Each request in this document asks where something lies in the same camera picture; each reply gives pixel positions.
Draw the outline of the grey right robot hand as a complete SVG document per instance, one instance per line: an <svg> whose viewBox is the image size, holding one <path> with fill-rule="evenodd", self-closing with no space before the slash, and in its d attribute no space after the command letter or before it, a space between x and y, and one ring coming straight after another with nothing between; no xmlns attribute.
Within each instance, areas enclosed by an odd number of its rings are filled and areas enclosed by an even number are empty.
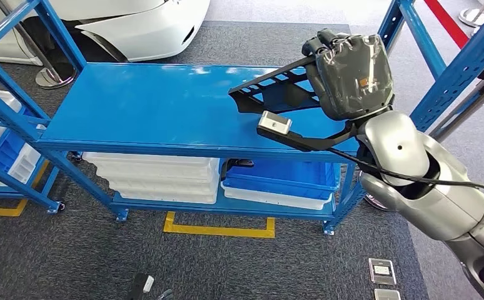
<svg viewBox="0 0 484 300"><path fill-rule="evenodd" d="M379 34L325 28L307 40L301 52L314 58L305 67L307 78L330 119L358 119L392 105L393 78Z"/></svg>

